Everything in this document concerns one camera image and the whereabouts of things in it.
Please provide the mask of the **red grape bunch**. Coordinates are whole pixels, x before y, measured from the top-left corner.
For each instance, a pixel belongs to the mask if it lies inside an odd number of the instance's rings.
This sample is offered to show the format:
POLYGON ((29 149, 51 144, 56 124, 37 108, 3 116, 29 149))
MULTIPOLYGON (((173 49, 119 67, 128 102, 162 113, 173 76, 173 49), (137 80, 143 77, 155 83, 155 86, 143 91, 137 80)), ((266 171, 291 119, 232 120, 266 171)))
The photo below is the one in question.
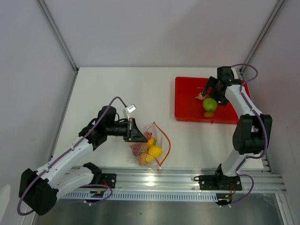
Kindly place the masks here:
MULTIPOLYGON (((145 137, 148 139, 150 139, 153 136, 152 132, 145 132, 145 137)), ((132 153, 135 157, 139 156, 141 153, 147 151, 147 143, 143 142, 143 143, 136 143, 134 144, 132 147, 132 153)))

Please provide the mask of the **pink peach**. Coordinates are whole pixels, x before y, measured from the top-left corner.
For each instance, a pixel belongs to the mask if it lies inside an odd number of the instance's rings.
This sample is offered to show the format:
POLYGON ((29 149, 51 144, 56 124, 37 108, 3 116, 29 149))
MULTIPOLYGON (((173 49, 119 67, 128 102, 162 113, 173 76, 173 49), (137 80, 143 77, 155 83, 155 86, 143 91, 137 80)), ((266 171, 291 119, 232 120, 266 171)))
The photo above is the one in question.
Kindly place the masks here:
POLYGON ((146 154, 143 152, 138 156, 138 162, 140 165, 144 166, 147 164, 146 154))

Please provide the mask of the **clear orange-zip bag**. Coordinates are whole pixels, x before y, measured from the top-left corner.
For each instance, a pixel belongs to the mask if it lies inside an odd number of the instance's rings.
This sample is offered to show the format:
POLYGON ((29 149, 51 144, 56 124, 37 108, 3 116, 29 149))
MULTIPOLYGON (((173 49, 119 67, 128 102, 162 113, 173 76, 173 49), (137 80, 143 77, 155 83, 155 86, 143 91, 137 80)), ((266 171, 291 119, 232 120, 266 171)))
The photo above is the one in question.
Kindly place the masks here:
POLYGON ((167 134, 156 122, 148 124, 142 134, 146 137, 146 143, 130 143, 132 157, 130 162, 136 162, 140 166, 160 171, 171 151, 171 141, 167 134))

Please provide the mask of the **yellow pear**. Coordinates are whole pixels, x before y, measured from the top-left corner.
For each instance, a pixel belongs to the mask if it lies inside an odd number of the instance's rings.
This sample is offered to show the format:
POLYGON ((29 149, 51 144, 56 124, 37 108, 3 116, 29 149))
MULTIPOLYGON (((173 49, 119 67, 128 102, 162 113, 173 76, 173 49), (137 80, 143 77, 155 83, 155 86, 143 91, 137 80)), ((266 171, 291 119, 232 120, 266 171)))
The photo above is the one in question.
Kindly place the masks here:
POLYGON ((159 146, 152 146, 148 150, 148 154, 146 155, 147 162, 151 162, 152 160, 156 159, 157 157, 161 156, 162 148, 159 146))

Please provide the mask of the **yellow-green mango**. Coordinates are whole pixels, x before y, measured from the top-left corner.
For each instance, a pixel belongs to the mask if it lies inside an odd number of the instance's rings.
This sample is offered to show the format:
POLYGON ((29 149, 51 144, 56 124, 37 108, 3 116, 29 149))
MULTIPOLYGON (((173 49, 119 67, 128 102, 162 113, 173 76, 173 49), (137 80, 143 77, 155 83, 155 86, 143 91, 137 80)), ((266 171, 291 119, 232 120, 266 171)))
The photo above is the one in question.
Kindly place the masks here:
POLYGON ((151 137, 150 139, 148 139, 147 142, 147 149, 150 149, 152 146, 156 145, 156 139, 154 137, 151 137))

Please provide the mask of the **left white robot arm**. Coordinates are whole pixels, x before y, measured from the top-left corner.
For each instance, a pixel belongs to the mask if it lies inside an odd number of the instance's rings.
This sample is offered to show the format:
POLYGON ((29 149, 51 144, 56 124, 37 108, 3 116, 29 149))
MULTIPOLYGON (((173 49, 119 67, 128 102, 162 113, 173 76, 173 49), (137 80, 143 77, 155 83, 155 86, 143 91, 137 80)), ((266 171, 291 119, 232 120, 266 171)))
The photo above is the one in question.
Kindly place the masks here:
POLYGON ((44 215, 64 195, 77 188, 112 188, 102 181, 102 170, 93 163, 85 163, 79 170, 69 173, 74 164, 91 154, 109 136, 120 136, 128 143, 146 143, 147 138, 138 129, 134 118, 116 120, 117 110, 104 106, 89 124, 78 134, 76 140, 60 156, 53 158, 36 170, 27 169, 21 175, 17 206, 26 203, 33 212, 44 215))

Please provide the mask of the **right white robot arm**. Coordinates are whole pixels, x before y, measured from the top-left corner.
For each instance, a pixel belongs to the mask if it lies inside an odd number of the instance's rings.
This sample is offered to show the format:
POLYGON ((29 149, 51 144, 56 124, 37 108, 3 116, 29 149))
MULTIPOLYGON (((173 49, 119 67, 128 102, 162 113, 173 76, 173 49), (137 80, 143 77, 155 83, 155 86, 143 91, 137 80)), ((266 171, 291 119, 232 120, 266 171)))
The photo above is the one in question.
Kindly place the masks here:
POLYGON ((217 68, 217 76, 210 77, 201 92, 223 106, 231 103, 238 123, 232 137, 233 150, 216 169, 214 175, 199 176, 201 190, 242 189, 241 168, 249 159, 265 156, 270 142, 272 117, 263 114, 252 102, 245 89, 246 82, 236 79, 231 66, 217 68))

